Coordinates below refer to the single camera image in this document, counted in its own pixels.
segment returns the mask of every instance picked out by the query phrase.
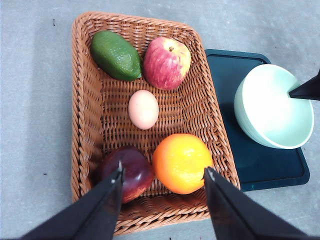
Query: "mint green bowl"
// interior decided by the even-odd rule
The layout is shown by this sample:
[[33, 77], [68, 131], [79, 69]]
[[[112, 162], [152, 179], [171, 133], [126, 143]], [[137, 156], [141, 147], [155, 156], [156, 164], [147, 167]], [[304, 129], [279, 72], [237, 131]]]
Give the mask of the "mint green bowl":
[[242, 130], [254, 141], [276, 149], [304, 145], [314, 128], [310, 100], [290, 98], [298, 80], [284, 68], [263, 64], [242, 80], [234, 97], [234, 113]]

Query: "green avocado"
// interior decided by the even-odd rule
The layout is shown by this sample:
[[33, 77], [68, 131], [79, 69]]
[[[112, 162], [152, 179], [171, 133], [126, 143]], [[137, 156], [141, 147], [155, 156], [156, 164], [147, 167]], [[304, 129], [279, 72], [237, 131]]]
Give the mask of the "green avocado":
[[139, 53], [115, 32], [94, 34], [90, 51], [98, 66], [114, 79], [133, 81], [142, 76]]

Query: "concrete floor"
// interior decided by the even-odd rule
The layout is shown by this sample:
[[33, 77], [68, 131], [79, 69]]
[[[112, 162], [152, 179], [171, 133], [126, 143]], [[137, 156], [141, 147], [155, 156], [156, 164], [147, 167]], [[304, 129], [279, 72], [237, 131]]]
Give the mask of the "concrete floor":
[[[301, 82], [320, 68], [320, 0], [1, 1], [1, 238], [19, 237], [71, 203], [71, 25], [87, 11], [183, 22], [205, 49], [264, 54]], [[313, 107], [303, 147], [309, 182], [246, 194], [320, 236], [320, 103]], [[169, 238], [215, 239], [210, 220], [114, 239]]]

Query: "woven basket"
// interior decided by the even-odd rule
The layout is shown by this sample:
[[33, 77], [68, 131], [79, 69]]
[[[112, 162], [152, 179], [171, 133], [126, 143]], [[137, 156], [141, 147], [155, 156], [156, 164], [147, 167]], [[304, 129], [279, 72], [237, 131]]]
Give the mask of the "woven basket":
[[[102, 30], [120, 34], [142, 59], [156, 37], [184, 43], [191, 53], [186, 79], [171, 91], [157, 89], [143, 77], [133, 82], [112, 79], [90, 54], [92, 36]], [[128, 117], [128, 102], [137, 90], [152, 92], [159, 104], [158, 120], [149, 130], [136, 128]], [[92, 188], [92, 172], [112, 150], [132, 145], [150, 161], [159, 142], [174, 133], [200, 137], [212, 153], [214, 168], [240, 187], [199, 35], [173, 21], [105, 12], [78, 16], [72, 26], [72, 200], [77, 201]], [[208, 217], [203, 188], [178, 195], [155, 179], [140, 198], [122, 206], [115, 235]]]

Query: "apple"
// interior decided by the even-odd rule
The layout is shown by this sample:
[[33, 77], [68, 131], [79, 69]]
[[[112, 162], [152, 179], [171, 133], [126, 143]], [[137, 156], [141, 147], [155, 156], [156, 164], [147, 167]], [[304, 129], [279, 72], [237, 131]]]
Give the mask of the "apple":
[[183, 43], [166, 37], [152, 40], [143, 61], [143, 74], [154, 87], [162, 90], [177, 88], [185, 79], [191, 54]]
[[154, 170], [145, 156], [133, 146], [123, 146], [107, 155], [95, 171], [96, 183], [102, 181], [119, 167], [124, 168], [122, 203], [139, 197], [154, 180]]

